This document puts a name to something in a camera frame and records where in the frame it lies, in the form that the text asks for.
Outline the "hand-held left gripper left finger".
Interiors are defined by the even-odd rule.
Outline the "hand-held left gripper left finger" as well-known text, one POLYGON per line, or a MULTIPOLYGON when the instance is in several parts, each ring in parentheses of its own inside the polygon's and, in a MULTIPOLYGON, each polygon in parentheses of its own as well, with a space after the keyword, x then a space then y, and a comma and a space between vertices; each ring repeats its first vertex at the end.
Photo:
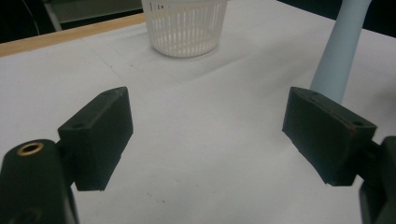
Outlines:
POLYGON ((58 129, 79 191, 106 188, 133 132, 125 87, 100 93, 58 129))

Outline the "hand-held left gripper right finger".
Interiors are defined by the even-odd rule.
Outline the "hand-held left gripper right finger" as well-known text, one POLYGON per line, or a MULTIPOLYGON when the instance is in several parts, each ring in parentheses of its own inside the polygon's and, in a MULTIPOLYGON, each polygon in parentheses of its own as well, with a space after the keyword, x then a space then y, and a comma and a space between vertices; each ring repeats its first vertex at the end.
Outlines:
POLYGON ((325 183, 350 186, 376 126, 318 92, 292 87, 282 131, 325 183))

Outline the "light blue hairbrush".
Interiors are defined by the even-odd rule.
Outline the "light blue hairbrush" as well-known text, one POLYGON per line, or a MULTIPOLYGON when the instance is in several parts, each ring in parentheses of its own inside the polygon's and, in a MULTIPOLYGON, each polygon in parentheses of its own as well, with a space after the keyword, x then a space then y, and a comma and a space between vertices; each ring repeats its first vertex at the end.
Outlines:
POLYGON ((361 29, 373 0, 342 0, 334 27, 314 74, 310 90, 341 104, 359 43, 361 29))

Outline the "white plastic basket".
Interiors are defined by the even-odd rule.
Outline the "white plastic basket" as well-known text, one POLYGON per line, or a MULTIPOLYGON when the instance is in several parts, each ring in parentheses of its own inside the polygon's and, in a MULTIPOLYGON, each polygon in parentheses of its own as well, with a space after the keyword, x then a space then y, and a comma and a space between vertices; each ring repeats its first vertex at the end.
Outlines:
POLYGON ((219 44, 228 0, 142 0, 150 45, 161 54, 190 58, 219 44))

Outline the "white metal desk frame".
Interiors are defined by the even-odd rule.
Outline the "white metal desk frame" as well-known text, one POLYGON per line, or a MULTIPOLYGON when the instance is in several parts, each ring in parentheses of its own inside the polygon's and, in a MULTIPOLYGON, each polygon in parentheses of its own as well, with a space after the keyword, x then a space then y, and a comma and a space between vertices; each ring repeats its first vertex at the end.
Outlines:
POLYGON ((62 31, 62 26, 59 23, 59 20, 53 10, 53 7, 51 5, 51 0, 43 0, 43 4, 44 4, 44 7, 49 15, 49 19, 50 19, 55 31, 56 32, 62 31))

